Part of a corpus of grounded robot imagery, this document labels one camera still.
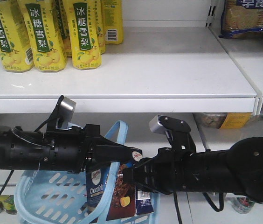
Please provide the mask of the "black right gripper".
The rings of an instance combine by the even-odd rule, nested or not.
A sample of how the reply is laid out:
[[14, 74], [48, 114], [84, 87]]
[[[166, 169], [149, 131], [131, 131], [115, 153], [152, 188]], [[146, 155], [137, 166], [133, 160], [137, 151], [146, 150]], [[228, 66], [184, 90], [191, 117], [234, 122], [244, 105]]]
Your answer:
[[137, 186], [145, 192], [162, 193], [191, 192], [192, 187], [185, 175], [185, 163], [192, 150], [174, 150], [168, 147], [158, 149], [156, 156], [144, 157], [132, 167], [122, 171], [125, 183]]

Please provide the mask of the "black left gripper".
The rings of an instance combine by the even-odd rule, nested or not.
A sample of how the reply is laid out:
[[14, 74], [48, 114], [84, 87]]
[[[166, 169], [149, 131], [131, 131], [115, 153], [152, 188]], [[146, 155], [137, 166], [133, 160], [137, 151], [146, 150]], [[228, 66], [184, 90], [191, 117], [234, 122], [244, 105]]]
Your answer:
[[72, 126], [68, 130], [47, 125], [43, 170], [68, 171], [73, 174], [90, 173], [109, 167], [113, 162], [140, 161], [142, 150], [128, 147], [100, 135], [100, 126], [86, 124], [85, 127]]

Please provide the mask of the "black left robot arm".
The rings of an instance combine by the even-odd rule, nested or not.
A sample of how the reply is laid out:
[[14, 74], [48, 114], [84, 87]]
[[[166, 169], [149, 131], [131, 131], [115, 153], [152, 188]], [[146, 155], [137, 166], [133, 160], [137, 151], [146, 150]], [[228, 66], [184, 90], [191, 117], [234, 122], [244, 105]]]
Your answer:
[[99, 125], [68, 130], [47, 128], [46, 133], [0, 126], [0, 169], [51, 170], [77, 174], [142, 159], [142, 151], [100, 135]]

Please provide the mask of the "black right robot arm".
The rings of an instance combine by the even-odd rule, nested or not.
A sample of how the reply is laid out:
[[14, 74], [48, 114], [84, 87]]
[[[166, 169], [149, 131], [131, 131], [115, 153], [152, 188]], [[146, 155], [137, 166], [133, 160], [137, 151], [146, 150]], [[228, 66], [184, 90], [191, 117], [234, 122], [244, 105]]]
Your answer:
[[232, 193], [263, 203], [263, 137], [199, 153], [194, 145], [160, 148], [155, 157], [124, 169], [122, 177], [148, 192]]

